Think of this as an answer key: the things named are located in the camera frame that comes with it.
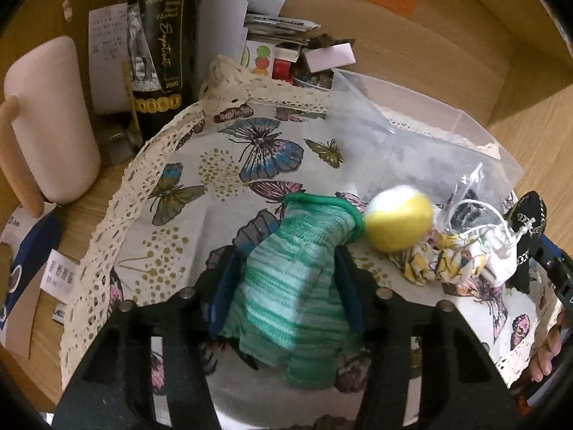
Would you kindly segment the person's right hand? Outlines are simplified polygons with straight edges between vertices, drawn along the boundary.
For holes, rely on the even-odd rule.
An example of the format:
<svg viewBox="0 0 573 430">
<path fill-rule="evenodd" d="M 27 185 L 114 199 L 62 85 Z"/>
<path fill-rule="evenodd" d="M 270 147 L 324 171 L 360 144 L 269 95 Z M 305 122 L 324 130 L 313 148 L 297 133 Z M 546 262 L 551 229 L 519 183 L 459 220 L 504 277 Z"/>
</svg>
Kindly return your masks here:
<svg viewBox="0 0 573 430">
<path fill-rule="evenodd" d="M 562 311 L 553 327 L 549 330 L 547 338 L 537 349 L 529 363 L 529 374 L 532 382 L 542 382 L 553 371 L 552 361 L 559 355 L 562 348 L 561 328 L 565 324 L 567 314 Z"/>
</svg>

